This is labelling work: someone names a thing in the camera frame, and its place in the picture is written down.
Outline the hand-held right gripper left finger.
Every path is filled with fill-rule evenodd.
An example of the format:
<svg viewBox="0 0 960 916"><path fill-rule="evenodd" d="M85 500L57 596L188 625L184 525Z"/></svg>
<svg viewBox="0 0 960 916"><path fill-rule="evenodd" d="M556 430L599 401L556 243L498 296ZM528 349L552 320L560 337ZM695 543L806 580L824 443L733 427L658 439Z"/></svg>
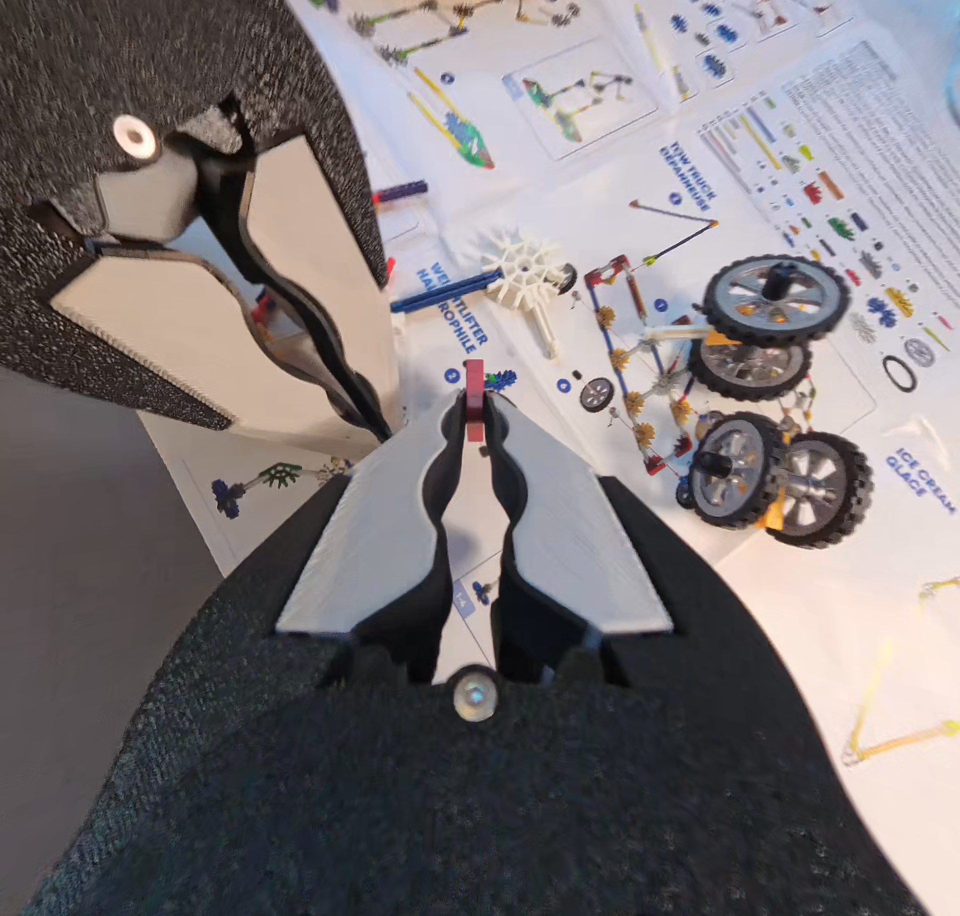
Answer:
<svg viewBox="0 0 960 916"><path fill-rule="evenodd" d="M275 630L340 637L450 568L443 517L459 486L466 395L443 396L351 470Z"/></svg>

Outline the toy wheel pair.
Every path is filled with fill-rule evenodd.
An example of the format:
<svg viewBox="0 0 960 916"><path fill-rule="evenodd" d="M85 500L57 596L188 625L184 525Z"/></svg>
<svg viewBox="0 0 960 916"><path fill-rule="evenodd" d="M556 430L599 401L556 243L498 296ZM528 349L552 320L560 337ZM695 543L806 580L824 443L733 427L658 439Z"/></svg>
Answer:
<svg viewBox="0 0 960 916"><path fill-rule="evenodd" d="M698 425L675 498L709 526L760 528L793 549L827 550L862 526L874 488L868 458L854 442L742 411L713 413Z"/></svg>
<svg viewBox="0 0 960 916"><path fill-rule="evenodd" d="M701 322L648 327L628 355L687 344L685 370L695 384L738 403L771 402L807 378L811 346L839 327L851 301L843 278L823 263L749 257L711 278Z"/></svg>

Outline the white snowflake connector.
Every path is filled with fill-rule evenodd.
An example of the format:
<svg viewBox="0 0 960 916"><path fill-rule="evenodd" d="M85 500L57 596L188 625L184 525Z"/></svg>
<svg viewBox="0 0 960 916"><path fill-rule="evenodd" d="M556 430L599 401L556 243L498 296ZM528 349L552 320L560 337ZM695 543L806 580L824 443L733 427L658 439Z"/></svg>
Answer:
<svg viewBox="0 0 960 916"><path fill-rule="evenodd" d="M482 273L493 276L486 296L509 310L533 311L565 295L578 272L560 261L559 248L542 238L499 230L481 239Z"/></svg>

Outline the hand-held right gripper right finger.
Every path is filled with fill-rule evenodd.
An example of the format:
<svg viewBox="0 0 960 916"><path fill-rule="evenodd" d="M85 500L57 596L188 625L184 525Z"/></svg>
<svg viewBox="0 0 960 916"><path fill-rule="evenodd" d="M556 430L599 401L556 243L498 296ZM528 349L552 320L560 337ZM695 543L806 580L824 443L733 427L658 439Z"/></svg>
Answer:
<svg viewBox="0 0 960 916"><path fill-rule="evenodd" d="M673 621L592 466L487 395L493 490L509 520L497 608L514 643L669 634Z"/></svg>

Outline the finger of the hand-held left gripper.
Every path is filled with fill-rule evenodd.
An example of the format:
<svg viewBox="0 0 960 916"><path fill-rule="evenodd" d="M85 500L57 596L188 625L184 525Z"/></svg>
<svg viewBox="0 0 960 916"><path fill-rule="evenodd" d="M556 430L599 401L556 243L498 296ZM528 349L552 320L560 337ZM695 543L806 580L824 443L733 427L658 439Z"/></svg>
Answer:
<svg viewBox="0 0 960 916"><path fill-rule="evenodd" d="M235 285L201 257L103 250L50 297L52 309L226 418L244 438L389 438L321 358L323 325L282 300L297 330L267 339Z"/></svg>
<svg viewBox="0 0 960 916"><path fill-rule="evenodd" d="M305 133L258 154L246 172L238 237L262 284L298 323L311 368L342 418L388 440L400 428L400 375L389 292Z"/></svg>

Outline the white printed instruction sheet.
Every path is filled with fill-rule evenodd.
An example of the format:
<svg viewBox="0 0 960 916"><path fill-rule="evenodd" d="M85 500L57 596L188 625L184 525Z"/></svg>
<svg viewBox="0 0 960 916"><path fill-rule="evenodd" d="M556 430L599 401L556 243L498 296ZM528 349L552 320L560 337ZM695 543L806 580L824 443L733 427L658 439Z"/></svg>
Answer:
<svg viewBox="0 0 960 916"><path fill-rule="evenodd" d="M798 30L782 49L743 61L722 80L757 73L731 103L695 98L686 122L668 119L633 136L626 155L596 151L563 182L540 185L509 142L525 118L550 158L627 126L647 106L625 89L623 116L581 115L581 142L553 139L520 97L522 76L548 87L588 62L639 72L634 50L612 36L577 36L554 57L461 70L422 66L470 115L500 156L478 171L431 170L433 211L389 210L381 226L399 256L397 294L467 277L491 233L549 240L582 271L624 251L629 281L597 288L617 320L613 349L645 326L696 320L694 291L708 263L757 255L773 239L830 265L851 291L834 341L812 344L810 380L759 412L791 411L805 429L838 430L866 450L877 496L863 528L836 551L795 550L760 529L698 528L669 500L689 457L668 457L680 436L666 394L644 394L629 416L625 393L655 381L651 350L611 369L590 292L546 303L558 355L546 355L532 313L479 292L397 320L404 395L414 414L464 383L454 355L483 358L490 382L531 419L603 473L622 478L744 598L813 706L827 749L857 806L931 914L958 914L958 135L935 112L927 67L907 53L893 23L865 0L780 0ZM684 248L639 264L655 238L672 243L717 218Z"/></svg>

